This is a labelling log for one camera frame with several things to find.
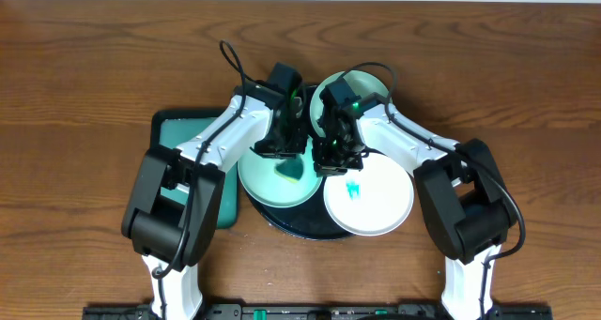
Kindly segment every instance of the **wooden surface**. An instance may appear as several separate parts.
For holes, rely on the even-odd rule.
[[[150,117],[229,101],[239,77],[220,38],[255,78],[276,61],[315,81],[365,60],[394,65],[399,110],[485,140],[522,208],[526,245],[495,266],[493,297],[598,318],[600,6],[2,0],[1,319],[79,319],[88,304],[152,297],[119,225]],[[417,202],[386,236],[312,242],[241,198],[200,284],[250,303],[396,303],[438,299],[443,262]]]

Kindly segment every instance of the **teal bin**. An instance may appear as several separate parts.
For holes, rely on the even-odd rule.
[[[170,109],[157,112],[152,117],[150,145],[169,148],[190,141],[202,132],[223,112],[221,109]],[[180,190],[161,188],[161,195],[185,205],[188,194]],[[229,228],[238,215],[238,166],[234,165],[225,176],[222,203],[217,228]]]

